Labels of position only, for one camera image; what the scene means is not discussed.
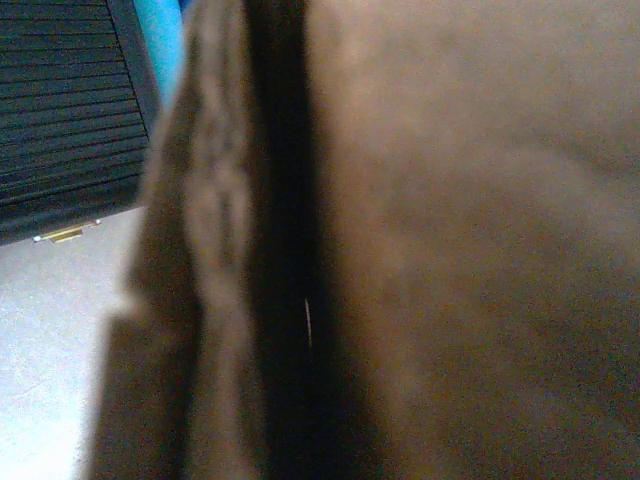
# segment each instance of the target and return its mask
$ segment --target blue object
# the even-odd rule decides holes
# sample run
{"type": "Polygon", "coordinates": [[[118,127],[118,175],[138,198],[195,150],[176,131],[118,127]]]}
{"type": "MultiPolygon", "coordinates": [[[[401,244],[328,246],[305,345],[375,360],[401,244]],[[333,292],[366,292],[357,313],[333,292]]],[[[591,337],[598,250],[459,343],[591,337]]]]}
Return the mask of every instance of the blue object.
{"type": "Polygon", "coordinates": [[[184,64],[178,0],[133,0],[163,105],[173,98],[184,64]]]}

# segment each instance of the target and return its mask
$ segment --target black louvered door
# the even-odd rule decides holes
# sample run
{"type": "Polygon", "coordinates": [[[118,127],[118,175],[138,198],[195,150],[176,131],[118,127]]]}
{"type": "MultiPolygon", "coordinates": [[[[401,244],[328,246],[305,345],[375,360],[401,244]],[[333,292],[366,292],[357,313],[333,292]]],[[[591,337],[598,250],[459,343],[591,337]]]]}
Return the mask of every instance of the black louvered door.
{"type": "Polygon", "coordinates": [[[131,0],[0,0],[0,244],[129,208],[157,102],[131,0]]]}

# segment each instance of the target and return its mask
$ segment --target gray carpet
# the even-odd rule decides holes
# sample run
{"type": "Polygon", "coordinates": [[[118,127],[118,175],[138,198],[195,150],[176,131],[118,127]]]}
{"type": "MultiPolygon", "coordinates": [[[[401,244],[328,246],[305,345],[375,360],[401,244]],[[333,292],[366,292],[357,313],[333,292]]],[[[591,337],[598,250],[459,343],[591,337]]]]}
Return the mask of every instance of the gray carpet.
{"type": "Polygon", "coordinates": [[[68,242],[0,247],[0,480],[78,478],[105,316],[139,219],[138,209],[68,242]]]}

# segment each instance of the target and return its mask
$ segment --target brass hinge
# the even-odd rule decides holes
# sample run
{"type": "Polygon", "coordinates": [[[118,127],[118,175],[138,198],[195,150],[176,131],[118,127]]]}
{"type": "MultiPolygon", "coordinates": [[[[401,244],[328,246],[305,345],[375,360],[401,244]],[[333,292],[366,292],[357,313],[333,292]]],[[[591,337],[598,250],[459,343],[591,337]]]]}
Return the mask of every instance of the brass hinge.
{"type": "Polygon", "coordinates": [[[82,223],[73,227],[63,228],[61,230],[56,230],[55,232],[47,233],[46,235],[38,235],[37,237],[33,237],[33,241],[36,243],[42,242],[44,240],[51,240],[51,242],[53,243],[66,242],[67,240],[81,237],[83,228],[97,227],[101,223],[102,220],[94,220],[92,222],[82,223]]]}

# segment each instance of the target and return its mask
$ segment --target black cabinet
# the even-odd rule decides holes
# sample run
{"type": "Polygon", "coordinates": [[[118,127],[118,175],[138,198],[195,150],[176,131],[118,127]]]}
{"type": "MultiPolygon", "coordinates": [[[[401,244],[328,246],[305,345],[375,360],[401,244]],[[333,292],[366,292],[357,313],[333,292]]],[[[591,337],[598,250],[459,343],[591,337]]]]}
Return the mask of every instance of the black cabinet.
{"type": "Polygon", "coordinates": [[[158,102],[131,0],[0,0],[0,244],[130,208],[158,102]]]}

